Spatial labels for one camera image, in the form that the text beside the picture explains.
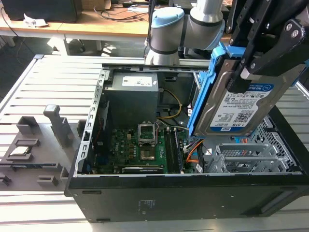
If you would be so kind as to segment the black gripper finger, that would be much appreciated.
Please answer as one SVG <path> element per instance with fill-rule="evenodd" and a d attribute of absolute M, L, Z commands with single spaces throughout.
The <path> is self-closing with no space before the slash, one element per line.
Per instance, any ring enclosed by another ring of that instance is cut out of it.
<path fill-rule="evenodd" d="M 246 47 L 248 44 L 248 28 L 245 22 L 249 0 L 233 0 L 229 13 L 229 45 Z"/>
<path fill-rule="evenodd" d="M 272 0 L 250 0 L 245 22 L 248 28 L 248 44 L 243 47 L 235 73 L 229 79 L 228 91 L 245 92 L 249 89 L 249 75 L 274 76 L 284 74 L 304 64 L 304 26 L 294 19 L 278 36 L 264 34 Z"/>

